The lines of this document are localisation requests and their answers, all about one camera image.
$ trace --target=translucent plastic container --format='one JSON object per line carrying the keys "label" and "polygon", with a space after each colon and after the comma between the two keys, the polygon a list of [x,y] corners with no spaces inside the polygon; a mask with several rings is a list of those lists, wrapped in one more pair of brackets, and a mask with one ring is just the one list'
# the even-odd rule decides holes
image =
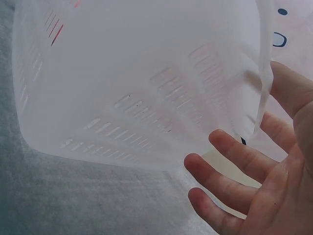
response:
{"label": "translucent plastic container", "polygon": [[169,169],[251,138],[272,83],[270,0],[18,1],[13,77],[34,149]]}

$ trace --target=black speck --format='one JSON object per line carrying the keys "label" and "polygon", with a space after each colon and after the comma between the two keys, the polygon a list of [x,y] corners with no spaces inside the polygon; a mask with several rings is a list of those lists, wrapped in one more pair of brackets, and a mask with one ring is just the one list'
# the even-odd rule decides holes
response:
{"label": "black speck", "polygon": [[241,142],[246,145],[246,141],[243,138],[241,138]]}

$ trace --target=red mark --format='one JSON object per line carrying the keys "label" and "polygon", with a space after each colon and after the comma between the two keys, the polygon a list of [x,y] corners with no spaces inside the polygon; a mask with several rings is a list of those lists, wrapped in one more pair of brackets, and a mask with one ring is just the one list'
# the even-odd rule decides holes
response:
{"label": "red mark", "polygon": [[76,4],[75,4],[74,8],[78,7],[78,5],[80,4],[80,2],[81,2],[81,0],[77,0],[77,2],[76,2]]}
{"label": "red mark", "polygon": [[52,43],[51,43],[51,46],[54,44],[55,40],[56,40],[57,37],[59,36],[59,34],[60,34],[62,28],[63,28],[63,25],[61,25],[61,27],[59,28],[59,31],[57,32],[57,35],[55,35],[55,37],[54,37],[54,39],[53,39],[53,41],[52,41]]}
{"label": "red mark", "polygon": [[51,22],[50,22],[50,24],[49,24],[49,26],[48,26],[48,28],[47,28],[47,32],[48,32],[48,29],[50,28],[50,26],[51,26],[51,24],[52,24],[52,22],[54,21],[54,18],[56,17],[57,15],[54,15],[54,17],[53,17],[53,19],[51,20]]}
{"label": "red mark", "polygon": [[50,32],[50,34],[49,34],[49,38],[50,38],[50,36],[51,36],[51,34],[52,34],[52,32],[53,32],[53,30],[54,30],[55,26],[57,26],[57,24],[58,24],[59,20],[60,20],[60,19],[58,19],[58,21],[55,23],[55,25],[54,25],[53,29],[51,30],[51,32]]}
{"label": "red mark", "polygon": [[47,24],[48,20],[50,19],[50,17],[51,17],[51,15],[52,15],[52,13],[53,13],[53,10],[51,11],[51,14],[49,15],[49,17],[48,17],[47,21],[45,22],[45,25]]}

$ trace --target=gray fabric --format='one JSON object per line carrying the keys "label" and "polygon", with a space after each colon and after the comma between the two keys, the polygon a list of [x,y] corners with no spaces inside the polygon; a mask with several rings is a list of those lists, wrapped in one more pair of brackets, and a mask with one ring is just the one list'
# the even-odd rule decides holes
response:
{"label": "gray fabric", "polygon": [[0,234],[214,234],[193,212],[184,170],[144,171],[39,153],[15,109],[12,0],[0,0]]}

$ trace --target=black dot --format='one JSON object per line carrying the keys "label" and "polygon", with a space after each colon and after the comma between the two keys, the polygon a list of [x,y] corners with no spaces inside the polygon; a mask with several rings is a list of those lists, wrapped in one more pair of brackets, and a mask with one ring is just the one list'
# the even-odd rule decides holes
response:
{"label": "black dot", "polygon": [[281,15],[283,15],[283,16],[285,16],[285,15],[288,14],[288,11],[285,10],[285,9],[283,9],[283,8],[279,8],[279,9],[278,9],[278,13],[281,14]]}

